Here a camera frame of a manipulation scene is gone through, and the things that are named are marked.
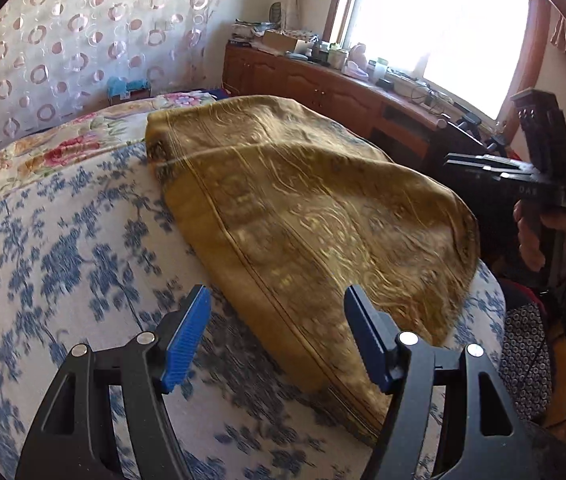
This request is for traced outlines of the person's right hand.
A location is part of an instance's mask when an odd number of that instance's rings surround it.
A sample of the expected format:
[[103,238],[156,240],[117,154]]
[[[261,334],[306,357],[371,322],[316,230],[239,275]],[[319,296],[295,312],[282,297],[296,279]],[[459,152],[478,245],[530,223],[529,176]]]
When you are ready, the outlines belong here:
[[[519,252],[522,261],[532,272],[540,272],[546,263],[546,258],[541,250],[539,234],[532,228],[530,223],[529,203],[520,200],[516,203],[513,211],[514,220],[518,227]],[[563,244],[562,266],[560,274],[566,275],[566,212],[549,211],[540,214],[540,222],[549,230],[562,233],[565,237]]]

